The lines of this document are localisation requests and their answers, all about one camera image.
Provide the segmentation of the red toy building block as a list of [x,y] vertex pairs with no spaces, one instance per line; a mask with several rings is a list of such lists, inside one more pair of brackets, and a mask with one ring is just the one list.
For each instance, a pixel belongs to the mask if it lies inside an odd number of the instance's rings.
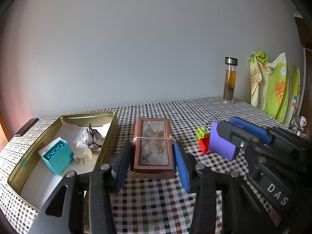
[[214,153],[209,149],[210,138],[203,137],[199,139],[199,148],[203,154],[212,154]]

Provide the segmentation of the brown framed picture box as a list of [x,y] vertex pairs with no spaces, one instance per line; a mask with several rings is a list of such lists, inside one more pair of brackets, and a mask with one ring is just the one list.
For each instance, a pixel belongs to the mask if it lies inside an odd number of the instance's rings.
[[130,174],[136,179],[172,179],[176,161],[170,120],[138,118],[133,134]]

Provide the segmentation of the patterned foil wrapper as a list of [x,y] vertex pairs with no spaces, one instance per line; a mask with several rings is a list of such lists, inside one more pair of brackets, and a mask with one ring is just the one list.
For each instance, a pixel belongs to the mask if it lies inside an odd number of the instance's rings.
[[105,138],[91,124],[82,132],[81,141],[92,151],[100,152]]

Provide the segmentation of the teal toy building block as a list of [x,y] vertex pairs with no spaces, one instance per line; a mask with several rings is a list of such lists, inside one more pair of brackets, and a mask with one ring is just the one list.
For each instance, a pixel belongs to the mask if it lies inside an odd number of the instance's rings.
[[61,175],[62,171],[73,160],[73,152],[67,141],[58,137],[52,142],[41,158],[46,166],[56,175]]

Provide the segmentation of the lime green toy block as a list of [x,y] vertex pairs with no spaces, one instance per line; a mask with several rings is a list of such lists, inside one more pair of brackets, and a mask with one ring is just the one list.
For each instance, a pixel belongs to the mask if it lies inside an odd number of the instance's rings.
[[211,127],[204,125],[199,126],[196,129],[196,140],[199,141],[202,138],[210,137]]

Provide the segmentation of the white power adapter plug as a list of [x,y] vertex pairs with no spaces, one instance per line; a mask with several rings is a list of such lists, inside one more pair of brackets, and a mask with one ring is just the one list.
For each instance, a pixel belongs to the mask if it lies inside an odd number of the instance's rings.
[[85,143],[78,141],[76,147],[73,149],[73,158],[79,165],[82,163],[85,165],[86,162],[92,159],[92,150]]

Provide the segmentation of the white mug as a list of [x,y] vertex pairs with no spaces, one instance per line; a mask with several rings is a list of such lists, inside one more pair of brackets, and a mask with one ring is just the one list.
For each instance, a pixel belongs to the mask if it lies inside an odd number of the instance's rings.
[[300,121],[299,121],[300,127],[305,127],[306,124],[307,124],[306,118],[305,118],[304,116],[301,116],[301,117],[300,117]]

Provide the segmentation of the green cartoon blanket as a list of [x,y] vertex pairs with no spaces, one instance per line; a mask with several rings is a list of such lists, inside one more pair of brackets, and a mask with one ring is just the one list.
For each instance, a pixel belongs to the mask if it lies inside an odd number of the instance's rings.
[[249,57],[251,105],[289,126],[300,98],[300,70],[283,52],[269,62],[263,51]]

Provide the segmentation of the glass tea bottle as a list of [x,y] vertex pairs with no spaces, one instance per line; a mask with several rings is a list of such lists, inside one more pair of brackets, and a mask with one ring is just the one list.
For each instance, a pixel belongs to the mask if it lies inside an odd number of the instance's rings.
[[234,101],[236,71],[238,67],[238,59],[233,57],[225,58],[225,82],[223,90],[223,101],[225,103],[232,103]]

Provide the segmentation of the gold metal tin box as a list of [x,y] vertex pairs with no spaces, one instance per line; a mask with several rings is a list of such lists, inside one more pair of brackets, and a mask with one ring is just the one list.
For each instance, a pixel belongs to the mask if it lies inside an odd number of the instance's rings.
[[[59,184],[68,171],[77,174],[88,173],[103,163],[106,163],[114,153],[118,123],[115,111],[75,113],[62,115],[51,120],[51,124],[43,131],[44,120],[37,121],[27,132],[34,135],[35,141],[27,147],[26,152],[16,164],[8,177],[7,183],[25,203],[34,210],[40,210],[52,191]],[[54,174],[44,163],[39,151],[54,139],[61,137],[70,146],[75,146],[82,132],[91,125],[104,137],[104,144],[100,152],[94,152],[90,161],[71,163],[60,175]]]

